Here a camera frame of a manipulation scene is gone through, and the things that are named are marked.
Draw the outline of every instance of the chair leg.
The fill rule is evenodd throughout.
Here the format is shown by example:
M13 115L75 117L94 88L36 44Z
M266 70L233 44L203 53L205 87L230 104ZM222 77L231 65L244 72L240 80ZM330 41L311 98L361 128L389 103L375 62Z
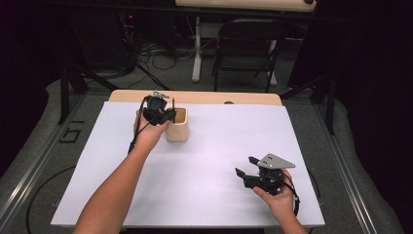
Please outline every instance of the chair leg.
M215 74L214 83L213 83L213 90L216 92L216 90L218 88L218 66L214 67L213 73Z

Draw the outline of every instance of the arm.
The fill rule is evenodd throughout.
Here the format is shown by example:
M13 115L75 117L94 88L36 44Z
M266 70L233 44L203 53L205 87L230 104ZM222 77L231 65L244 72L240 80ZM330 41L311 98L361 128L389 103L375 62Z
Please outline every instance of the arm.
M143 116L141 122L140 129L146 125ZM73 233L119 233L145 160L168 126L169 121L162 126L148 125L139 133L134 149L83 208Z
M283 173L291 178L291 175L287 170L283 170ZM286 183L291 185L291 182L286 179ZM293 211L294 197L287 187L282 189L282 193L273 196L266 193L259 187L253 188L254 192L262 198L270 208L270 212L273 214L274 218L280 224L284 234L301 234L307 233L301 223L298 221L297 217Z

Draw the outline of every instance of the black cable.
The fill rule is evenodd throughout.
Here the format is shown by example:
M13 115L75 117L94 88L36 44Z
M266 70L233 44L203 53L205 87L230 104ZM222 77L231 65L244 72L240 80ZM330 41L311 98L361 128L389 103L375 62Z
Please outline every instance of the black cable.
M166 90L166 91L171 91L172 90L168 86L164 85L158 78L156 78L154 75L152 75L149 71L147 71L145 68L143 68L142 65L137 63L136 67L139 68L141 71L143 71L145 74L147 74L148 77L151 78L155 82L155 84L159 85L164 90Z
M145 101L147 101L147 100L149 99L149 97L150 97L150 96L144 97L143 100L142 100L142 103L140 104L139 112L138 112L138 114L137 114L137 120L136 120L136 130L134 131L133 140L131 141L130 148L129 148L129 150L128 150L128 154L131 153L131 151L133 150L134 145L136 144L136 141L137 141L137 136L138 136L138 135L140 134L140 132L141 132L144 128L146 128L146 126L148 126L148 124L149 124L149 121L148 121L148 123L146 124L145 127L143 127L141 130L139 129L139 127L140 127L140 119L141 119L140 117L142 116L142 112L143 112L143 104L145 103Z
M69 168L66 168L66 169L64 169L64 170L61 170L60 172L58 172L58 173L50 176L50 177L49 177L48 179L46 179L46 181L44 181L44 182L37 188L37 190L34 192L33 197L30 199L30 202L29 202L29 204L28 204L27 211L26 211L26 216L25 216L26 231L27 231L28 234L31 234L31 230L30 230L30 211L31 211L31 207L32 207L32 205L33 205L33 202L34 202L34 200L36 199L37 194L40 192L40 190L42 190L42 188L43 188L49 181L51 181L52 179L54 179L56 176L59 176L60 174L63 174L63 173L65 173L65 172L67 172L67 171L69 171L69 170L72 170L72 169L74 169L74 168L76 168L76 165L75 165L75 166L71 166L71 167L69 167Z
M176 61L177 61L176 55L172 52L168 52L168 53L164 53L164 56L167 55L167 54L170 54L171 57L173 58L173 63L172 63L171 66L163 68L163 67L159 67L159 66L155 65L155 56L152 57L152 66L155 67L156 69L159 69L159 70L169 70L169 69L175 67Z

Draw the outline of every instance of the white surface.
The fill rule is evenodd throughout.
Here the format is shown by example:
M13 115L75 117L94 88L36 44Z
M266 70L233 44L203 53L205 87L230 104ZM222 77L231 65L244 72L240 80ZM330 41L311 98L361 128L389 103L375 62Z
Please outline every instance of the white surface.
M266 227L278 225L266 204L244 188L235 168L256 175L258 159L274 153L289 169L303 225L324 225L314 189L283 106L179 104L188 109L189 139L165 136L148 157L125 226ZM105 102L52 220L74 225L97 187L121 163L132 139L138 103Z

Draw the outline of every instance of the office chair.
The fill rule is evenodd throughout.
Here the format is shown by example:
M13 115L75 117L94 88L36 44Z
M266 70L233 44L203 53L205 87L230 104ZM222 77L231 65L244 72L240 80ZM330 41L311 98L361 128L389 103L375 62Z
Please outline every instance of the office chair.
M286 29L275 19L233 19L219 30L212 75L217 90L218 70L267 72L270 88L280 44Z

